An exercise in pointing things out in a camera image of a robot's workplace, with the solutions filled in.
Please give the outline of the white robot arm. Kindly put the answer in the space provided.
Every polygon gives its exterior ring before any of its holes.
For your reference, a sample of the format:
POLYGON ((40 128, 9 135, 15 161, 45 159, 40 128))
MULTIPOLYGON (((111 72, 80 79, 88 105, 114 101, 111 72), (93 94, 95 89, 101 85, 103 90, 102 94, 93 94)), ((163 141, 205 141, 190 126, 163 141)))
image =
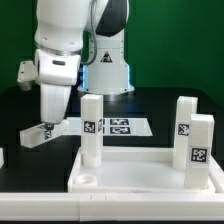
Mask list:
POLYGON ((36 0, 34 58, 20 63, 24 91, 40 85, 40 118, 47 130, 64 119, 73 86, 117 98, 134 87, 124 59, 129 0, 36 0))

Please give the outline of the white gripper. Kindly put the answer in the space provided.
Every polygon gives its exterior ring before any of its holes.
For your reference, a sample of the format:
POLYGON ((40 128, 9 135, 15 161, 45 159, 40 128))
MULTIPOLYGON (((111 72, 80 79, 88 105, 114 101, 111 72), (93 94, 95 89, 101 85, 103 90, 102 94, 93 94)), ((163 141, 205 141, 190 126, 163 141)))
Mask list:
POLYGON ((64 119, 71 88, 77 82, 81 57, 58 56, 41 49, 35 52, 40 82, 40 116, 46 130, 64 119))

